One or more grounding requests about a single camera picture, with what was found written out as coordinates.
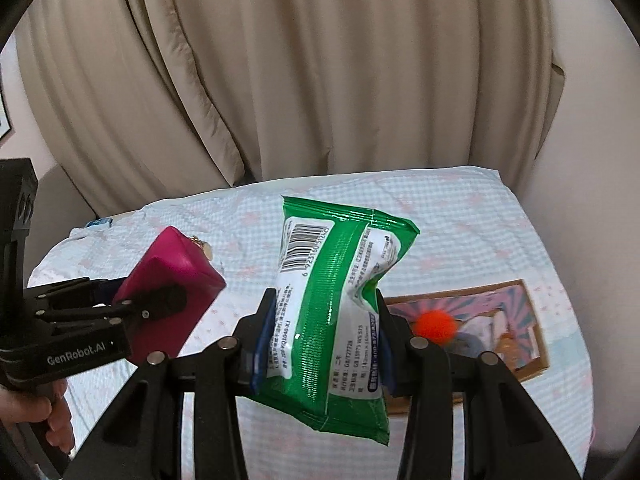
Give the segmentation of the person's left hand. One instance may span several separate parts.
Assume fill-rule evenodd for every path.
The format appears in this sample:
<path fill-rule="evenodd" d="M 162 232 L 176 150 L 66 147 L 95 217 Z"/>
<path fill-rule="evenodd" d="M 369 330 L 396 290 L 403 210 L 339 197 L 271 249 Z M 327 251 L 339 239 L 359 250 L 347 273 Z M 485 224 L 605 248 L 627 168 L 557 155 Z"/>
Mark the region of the person's left hand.
<path fill-rule="evenodd" d="M 75 436 L 72 414 L 64 399 L 67 380 L 57 380 L 52 384 L 52 388 L 55 395 L 54 403 L 46 396 L 35 396 L 1 387 L 1 421 L 9 425 L 20 422 L 46 422 L 49 425 L 47 441 L 65 454 L 70 454 L 75 446 Z"/>

